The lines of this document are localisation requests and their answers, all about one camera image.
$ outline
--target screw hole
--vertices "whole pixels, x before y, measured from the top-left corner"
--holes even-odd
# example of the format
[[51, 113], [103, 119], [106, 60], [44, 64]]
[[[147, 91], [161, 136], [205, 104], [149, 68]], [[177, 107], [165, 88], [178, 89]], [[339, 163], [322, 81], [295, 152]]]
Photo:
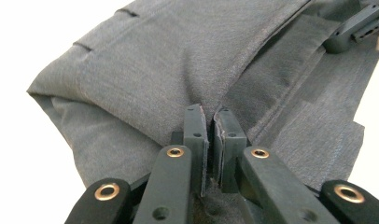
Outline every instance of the screw hole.
[[365, 33], [364, 36], [370, 35], [370, 34], [372, 34], [372, 32], [373, 32], [373, 30], [370, 30], [367, 33]]
[[316, 222], [317, 215], [309, 209], [301, 209], [298, 216], [307, 222]]
[[103, 184], [94, 192], [94, 197], [99, 201], [109, 201], [119, 194], [119, 186], [116, 183]]
[[265, 156], [265, 152], [263, 151], [256, 151], [254, 152], [256, 155], [259, 155], [259, 156]]
[[364, 203], [365, 201], [364, 196], [358, 190], [346, 185], [337, 185], [334, 191], [339, 197], [350, 203]]
[[105, 188], [105, 189], [102, 189], [102, 191], [101, 191], [101, 194], [104, 196], [112, 194], [112, 193], [114, 193], [113, 188]]
[[169, 157], [181, 157], [184, 154], [183, 149], [175, 147], [167, 150], [167, 155]]
[[152, 216], [156, 220], [165, 220], [166, 218], [169, 217], [169, 209], [165, 207], [159, 207], [154, 210], [154, 212], [152, 213]]
[[263, 149], [254, 149], [251, 151], [251, 154], [254, 157], [260, 158], [260, 159], [265, 159], [269, 157], [269, 152], [263, 150]]

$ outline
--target metal ring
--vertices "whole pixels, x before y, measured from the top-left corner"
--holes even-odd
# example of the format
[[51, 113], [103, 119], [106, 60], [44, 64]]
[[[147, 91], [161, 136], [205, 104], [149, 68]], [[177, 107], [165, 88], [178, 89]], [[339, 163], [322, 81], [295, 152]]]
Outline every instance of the metal ring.
[[269, 157], [269, 152], [263, 149], [256, 148], [251, 150], [251, 155], [260, 159], [265, 159]]
[[[113, 192], [110, 194], [102, 194], [104, 189], [113, 189]], [[115, 198], [119, 193], [119, 186], [116, 183], [108, 183], [100, 186], [99, 189], [94, 192], [94, 197], [99, 201], [108, 201]]]
[[[347, 195], [344, 193], [344, 190], [348, 190], [355, 195]], [[340, 196], [344, 200], [347, 200], [350, 203], [364, 203], [365, 201], [364, 196], [358, 190], [347, 185], [337, 185], [335, 186], [334, 191], [338, 196]]]
[[167, 155], [169, 157], [180, 157], [184, 155], [184, 150], [178, 147], [170, 148], [167, 150]]

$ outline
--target black mechanical part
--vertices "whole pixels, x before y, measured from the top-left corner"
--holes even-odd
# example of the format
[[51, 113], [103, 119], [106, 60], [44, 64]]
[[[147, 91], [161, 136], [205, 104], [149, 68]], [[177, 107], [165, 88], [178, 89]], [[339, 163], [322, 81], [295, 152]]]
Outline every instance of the black mechanical part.
[[190, 105], [184, 113], [183, 145], [190, 148], [193, 154], [192, 185], [197, 195], [204, 196], [207, 173], [207, 140], [206, 118], [201, 105]]
[[172, 136], [170, 138], [170, 145], [183, 145], [183, 132], [172, 132]]
[[147, 174], [131, 184], [131, 199], [133, 205], [133, 211], [130, 218], [131, 221], [133, 221], [134, 215], [137, 213], [138, 206], [143, 198], [144, 190], [146, 189], [150, 175], [151, 174]]
[[243, 221], [246, 224], [267, 223], [263, 209], [242, 195], [239, 195], [239, 208], [242, 213]]
[[155, 161], [134, 224], [184, 224], [192, 220], [191, 151], [163, 148]]
[[221, 108], [214, 116], [214, 121], [214, 178], [223, 193], [236, 193], [235, 163], [248, 145], [247, 136], [228, 108]]
[[338, 223], [272, 151], [247, 147], [239, 157], [238, 167], [240, 191], [260, 205], [266, 223]]
[[347, 181], [325, 182], [319, 199], [341, 223], [379, 223], [379, 200]]
[[129, 184], [124, 180], [106, 178], [87, 188], [65, 224], [128, 223], [132, 210]]
[[328, 53], [341, 53], [379, 31], [379, 6], [369, 5], [345, 21], [323, 46]]

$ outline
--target gray textile bag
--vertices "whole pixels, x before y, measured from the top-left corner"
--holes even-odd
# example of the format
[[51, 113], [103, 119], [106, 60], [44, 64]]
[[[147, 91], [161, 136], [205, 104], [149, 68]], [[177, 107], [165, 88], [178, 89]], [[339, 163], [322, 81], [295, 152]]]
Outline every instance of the gray textile bag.
[[[149, 173], [184, 108], [208, 124], [232, 109], [255, 145], [269, 147], [315, 189], [347, 179], [362, 144], [354, 113], [379, 58], [371, 37], [349, 51], [321, 44], [360, 10], [341, 1], [137, 0], [48, 65], [28, 92], [73, 149], [86, 186]], [[235, 195], [209, 183], [195, 223], [243, 223]]]

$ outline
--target gray fabric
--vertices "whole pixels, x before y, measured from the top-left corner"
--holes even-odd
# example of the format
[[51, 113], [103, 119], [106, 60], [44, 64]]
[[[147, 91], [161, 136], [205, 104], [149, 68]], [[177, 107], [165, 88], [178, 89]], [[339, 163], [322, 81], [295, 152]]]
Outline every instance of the gray fabric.
[[379, 58], [376, 41], [373, 36], [348, 52], [323, 56], [284, 112], [268, 125], [269, 135], [258, 140], [316, 189], [323, 181], [347, 179], [352, 170], [363, 137], [363, 127], [353, 118]]
[[358, 0], [315, 0], [304, 13], [329, 21], [344, 22], [360, 11]]
[[[150, 172], [184, 108], [202, 104], [208, 123], [229, 106], [253, 144], [318, 188], [350, 174], [362, 138], [353, 114], [379, 53], [371, 39], [325, 55], [336, 22], [302, 15], [284, 28], [305, 4], [136, 1], [45, 68], [29, 93], [73, 149], [86, 186]], [[195, 223], [243, 223], [236, 195], [208, 187]]]
[[200, 103], [210, 120], [260, 47], [306, 3], [136, 1], [126, 8], [138, 16], [118, 11], [77, 41], [82, 52], [71, 49], [41, 72], [29, 92], [92, 102], [167, 145], [184, 108]]

